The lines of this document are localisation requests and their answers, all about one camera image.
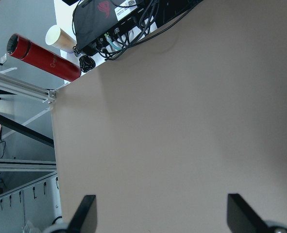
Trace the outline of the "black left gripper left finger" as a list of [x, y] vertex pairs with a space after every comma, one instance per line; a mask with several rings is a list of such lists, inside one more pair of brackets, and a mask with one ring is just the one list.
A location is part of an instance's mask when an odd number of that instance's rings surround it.
[[67, 233], [95, 233], [97, 229], [96, 195], [85, 195], [66, 229]]

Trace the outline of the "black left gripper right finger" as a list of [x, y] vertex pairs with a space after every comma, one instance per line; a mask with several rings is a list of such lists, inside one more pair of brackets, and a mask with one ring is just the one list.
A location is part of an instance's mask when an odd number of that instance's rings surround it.
[[227, 196], [226, 222], [232, 233], [271, 232], [268, 225], [238, 193]]

